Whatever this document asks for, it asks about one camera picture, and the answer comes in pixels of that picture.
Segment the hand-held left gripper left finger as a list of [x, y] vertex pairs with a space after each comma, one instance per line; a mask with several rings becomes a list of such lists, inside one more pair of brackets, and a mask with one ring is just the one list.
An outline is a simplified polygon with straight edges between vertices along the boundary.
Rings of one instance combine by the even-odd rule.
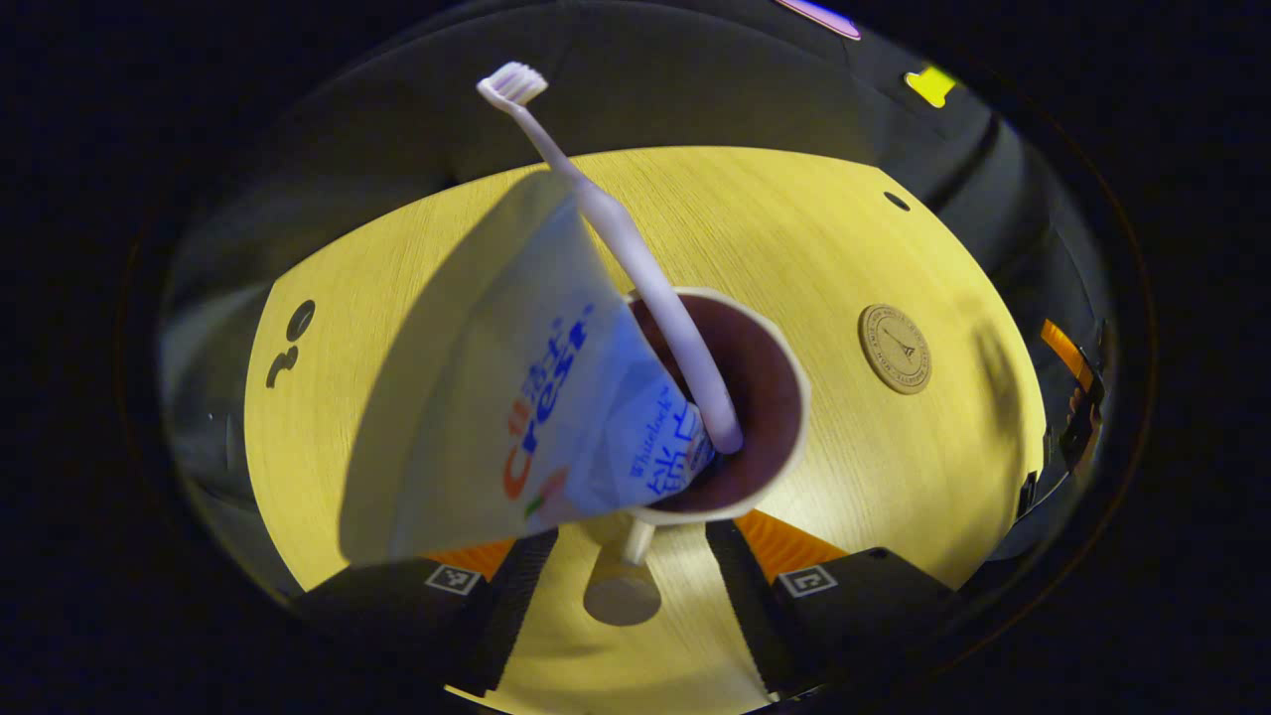
[[483, 696], [500, 687], [558, 533], [346, 566], [292, 610], [355, 654]]

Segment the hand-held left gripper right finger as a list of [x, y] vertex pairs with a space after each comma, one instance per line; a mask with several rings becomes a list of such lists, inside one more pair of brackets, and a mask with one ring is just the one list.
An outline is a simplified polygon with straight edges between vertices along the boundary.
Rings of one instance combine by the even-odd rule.
[[885, 547], [845, 552], [763, 511], [705, 525], [770, 693], [888, 677], [960, 608], [956, 591]]

